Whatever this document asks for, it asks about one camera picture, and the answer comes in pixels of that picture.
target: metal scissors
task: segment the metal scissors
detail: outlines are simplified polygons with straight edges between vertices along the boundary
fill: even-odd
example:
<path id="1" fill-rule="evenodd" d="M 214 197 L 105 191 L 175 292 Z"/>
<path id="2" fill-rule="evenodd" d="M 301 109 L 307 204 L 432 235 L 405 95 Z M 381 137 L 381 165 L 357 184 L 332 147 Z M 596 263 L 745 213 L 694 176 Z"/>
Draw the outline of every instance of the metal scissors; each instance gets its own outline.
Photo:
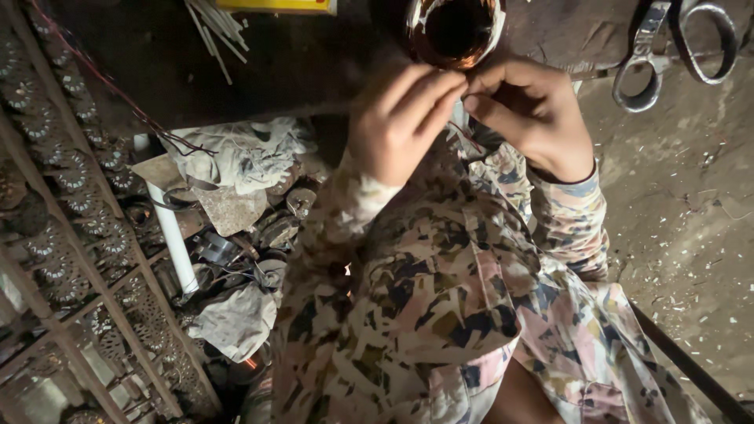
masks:
<path id="1" fill-rule="evenodd" d="M 704 13 L 710 16 L 720 34 L 722 65 L 714 76 L 708 76 L 702 72 L 694 57 L 694 52 L 691 51 L 691 47 L 686 42 L 686 24 L 689 17 L 696 13 Z M 652 42 L 666 18 L 670 21 L 670 31 L 681 59 L 694 79 L 706 84 L 719 84 L 733 69 L 738 50 L 736 26 L 728 16 L 728 13 L 725 12 L 725 9 L 711 2 L 697 2 L 697 0 L 652 2 L 649 11 L 636 31 L 631 56 L 618 70 L 618 74 L 615 76 L 615 83 L 613 84 L 613 98 L 615 102 L 628 112 L 643 112 L 654 106 L 660 96 L 662 72 L 670 64 L 670 58 L 654 54 L 652 51 Z M 636 96 L 627 96 L 621 91 L 623 79 L 631 67 L 643 63 L 651 66 L 652 77 L 641 93 Z"/>

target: scissor handle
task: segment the scissor handle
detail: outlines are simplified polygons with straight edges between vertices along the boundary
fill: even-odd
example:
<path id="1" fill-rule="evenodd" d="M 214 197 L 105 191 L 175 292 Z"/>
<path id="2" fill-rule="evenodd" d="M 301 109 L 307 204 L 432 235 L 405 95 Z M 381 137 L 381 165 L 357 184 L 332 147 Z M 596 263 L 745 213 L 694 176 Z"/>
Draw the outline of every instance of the scissor handle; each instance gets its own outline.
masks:
<path id="1" fill-rule="evenodd" d="M 651 4 L 649 11 L 644 16 L 644 20 L 639 25 L 639 29 L 636 30 L 631 57 L 620 67 L 618 74 L 615 76 L 613 99 L 628 112 L 643 112 L 654 106 L 657 98 L 660 96 L 662 72 L 658 72 L 657 69 L 657 58 L 652 53 L 652 41 L 665 21 L 670 6 L 670 2 L 653 2 Z M 643 63 L 647 63 L 652 68 L 652 77 L 649 80 L 649 84 L 636 96 L 628 96 L 621 91 L 623 78 L 630 68 Z"/>
<path id="2" fill-rule="evenodd" d="M 722 45 L 722 64 L 714 76 L 707 76 L 702 72 L 699 63 L 694 57 L 694 52 L 686 42 L 686 24 L 692 14 L 705 13 L 712 17 L 715 27 L 720 34 L 720 43 Z M 674 14 L 671 17 L 670 28 L 673 33 L 673 40 L 676 42 L 681 58 L 694 77 L 699 82 L 706 84 L 720 84 L 731 73 L 733 65 L 736 63 L 736 54 L 738 52 L 738 40 L 736 38 L 736 26 L 728 13 L 714 3 L 701 2 L 687 11 L 681 10 L 678 16 Z"/>

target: wooden workbench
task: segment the wooden workbench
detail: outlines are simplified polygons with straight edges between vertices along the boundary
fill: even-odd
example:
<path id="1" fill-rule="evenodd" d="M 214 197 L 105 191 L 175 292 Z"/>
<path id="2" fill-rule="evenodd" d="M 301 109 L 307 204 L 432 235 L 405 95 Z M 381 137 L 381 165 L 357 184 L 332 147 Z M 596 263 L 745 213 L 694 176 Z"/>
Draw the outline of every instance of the wooden workbench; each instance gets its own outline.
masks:
<path id="1" fill-rule="evenodd" d="M 343 112 L 374 65 L 400 49 L 372 24 L 370 7 L 393 0 L 339 0 L 337 17 L 243 14 L 244 65 L 219 46 L 233 85 L 204 48 L 180 0 L 43 0 L 101 69 L 166 128 Z M 754 0 L 716 0 L 747 30 Z M 571 73 L 615 68 L 645 0 L 508 0 L 504 43 Z M 692 45 L 713 53 L 705 22 Z M 142 132 L 134 115 L 87 76 L 100 116 L 114 134 Z"/>

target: dusty floor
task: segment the dusty floor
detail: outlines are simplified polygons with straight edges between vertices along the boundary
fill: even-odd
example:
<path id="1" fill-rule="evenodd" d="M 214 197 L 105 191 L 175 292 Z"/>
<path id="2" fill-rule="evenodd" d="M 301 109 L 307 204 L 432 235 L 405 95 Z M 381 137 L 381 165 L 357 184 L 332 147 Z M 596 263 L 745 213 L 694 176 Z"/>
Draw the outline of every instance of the dusty floor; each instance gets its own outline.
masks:
<path id="1" fill-rule="evenodd" d="M 753 65 L 740 60 L 714 87 L 674 66 L 639 114 L 615 105 L 611 78 L 579 92 L 608 200 L 611 279 L 740 400 L 754 400 Z"/>

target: white cloth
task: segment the white cloth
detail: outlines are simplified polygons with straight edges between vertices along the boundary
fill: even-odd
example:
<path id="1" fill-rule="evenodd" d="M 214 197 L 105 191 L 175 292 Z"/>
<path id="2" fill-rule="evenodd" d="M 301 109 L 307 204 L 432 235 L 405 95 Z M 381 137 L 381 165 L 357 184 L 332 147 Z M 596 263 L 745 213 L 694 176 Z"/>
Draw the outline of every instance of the white cloth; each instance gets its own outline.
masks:
<path id="1" fill-rule="evenodd" d="M 249 284 L 228 299 L 205 307 L 188 328 L 188 335 L 205 339 L 235 362 L 246 361 L 270 335 L 277 317 L 275 300 L 275 295 Z"/>
<path id="2" fill-rule="evenodd" d="M 239 195 L 274 186 L 288 176 L 286 170 L 293 166 L 294 154 L 317 150 L 310 143 L 309 131 L 295 118 L 184 128 L 172 133 L 194 146 L 218 152 L 214 156 L 204 152 L 183 156 L 161 139 L 184 179 L 191 176 L 216 186 L 235 186 Z M 184 154 L 190 151 L 181 144 L 176 146 Z"/>

